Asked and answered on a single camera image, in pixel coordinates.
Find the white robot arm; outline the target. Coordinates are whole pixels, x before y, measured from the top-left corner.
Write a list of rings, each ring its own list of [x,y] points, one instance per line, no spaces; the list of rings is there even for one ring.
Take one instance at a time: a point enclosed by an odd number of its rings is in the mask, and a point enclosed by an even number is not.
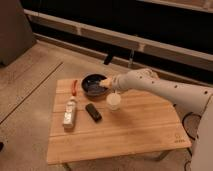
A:
[[[120,92],[148,91],[199,114],[191,171],[213,171],[213,87],[161,79],[147,68],[107,77],[99,85]]]

